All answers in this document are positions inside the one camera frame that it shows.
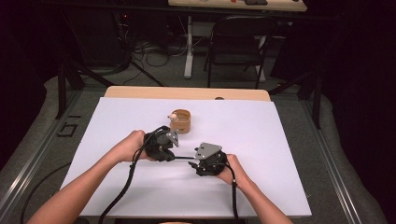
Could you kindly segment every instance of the paper on desk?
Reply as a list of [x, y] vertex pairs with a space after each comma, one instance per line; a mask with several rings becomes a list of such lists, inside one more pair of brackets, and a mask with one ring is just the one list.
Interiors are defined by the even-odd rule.
[[[288, 216], [310, 216], [310, 208], [289, 145], [272, 102], [239, 100], [154, 100], [101, 98], [63, 186], [90, 168], [132, 130], [169, 126], [176, 109], [191, 112], [191, 130], [179, 135], [177, 156], [193, 157], [202, 142], [233, 153], [260, 189]], [[117, 197], [129, 163], [107, 175], [82, 216], [100, 216]], [[240, 217], [256, 214], [237, 191]], [[139, 161], [131, 187], [107, 214], [119, 217], [233, 217], [231, 187], [198, 176], [187, 161]]]

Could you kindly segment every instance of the table leg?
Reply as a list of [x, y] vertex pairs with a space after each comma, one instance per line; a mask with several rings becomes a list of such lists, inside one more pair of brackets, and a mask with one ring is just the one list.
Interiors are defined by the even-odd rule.
[[186, 67], [184, 69], [184, 78], [191, 78], [192, 72], [192, 21], [191, 16], [189, 16], [189, 21], [187, 25], [187, 59]]
[[[260, 37], [260, 43], [259, 43], [259, 47], [262, 45], [262, 43], [264, 43], [265, 41], [265, 35]], [[256, 66], [256, 73], [259, 73], [260, 67]], [[264, 74], [264, 67], [262, 67], [262, 73], [260, 74], [260, 82], [264, 82], [265, 81], [265, 74]]]

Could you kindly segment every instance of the electronic device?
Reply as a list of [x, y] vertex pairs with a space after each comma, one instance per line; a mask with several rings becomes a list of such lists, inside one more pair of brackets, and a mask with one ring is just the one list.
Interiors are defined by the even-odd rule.
[[203, 175], [218, 175], [224, 169], [227, 164], [227, 155], [221, 151], [222, 147], [202, 143], [195, 150], [195, 159], [199, 160], [199, 163], [189, 161], [189, 165], [196, 170], [196, 174]]
[[173, 145], [178, 147], [178, 136], [176, 131], [162, 126], [152, 133], [146, 133], [143, 145], [149, 157], [156, 161], [172, 161], [175, 154], [169, 150]]

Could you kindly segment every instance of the chair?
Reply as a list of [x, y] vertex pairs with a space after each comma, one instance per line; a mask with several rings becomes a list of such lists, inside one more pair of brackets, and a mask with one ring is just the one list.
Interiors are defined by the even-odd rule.
[[[228, 16], [213, 26], [205, 59], [207, 87], [210, 87], [212, 64], [259, 66], [255, 89], [258, 89], [269, 40], [276, 31], [276, 21], [269, 17]], [[266, 36], [259, 46], [257, 37]]]

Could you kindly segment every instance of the wooden desk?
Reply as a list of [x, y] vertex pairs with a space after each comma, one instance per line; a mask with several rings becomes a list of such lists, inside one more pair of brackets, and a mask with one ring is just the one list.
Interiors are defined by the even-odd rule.
[[217, 97], [233, 100], [271, 101], [267, 91], [234, 90], [206, 88], [159, 88], [159, 87], [122, 87], [112, 86], [106, 91], [105, 97], [145, 98], [145, 99], [186, 99], [210, 100]]
[[235, 3], [231, 0], [168, 0], [169, 6], [174, 7], [219, 7], [234, 9], [251, 9], [251, 10], [274, 10], [274, 11], [295, 11], [305, 12], [306, 5], [302, 0], [294, 2], [292, 0], [267, 0], [265, 6], [247, 6], [245, 1], [237, 0]]
[[[211, 100], [216, 97], [228, 100]], [[191, 131], [179, 135], [179, 147], [172, 148], [175, 155], [192, 157], [202, 142], [221, 145], [225, 153], [238, 155], [250, 177], [287, 216], [310, 216], [279, 116], [269, 100], [262, 90], [110, 87], [92, 115], [63, 186], [131, 130], [150, 132], [167, 125], [168, 113], [183, 108], [191, 112]], [[129, 165], [122, 162], [109, 172], [82, 216], [103, 213], [125, 184]], [[198, 176], [185, 160], [139, 161], [130, 189], [107, 215], [233, 218], [231, 195], [229, 185], [213, 176]], [[255, 217], [246, 197], [240, 191], [236, 197], [239, 216]]]

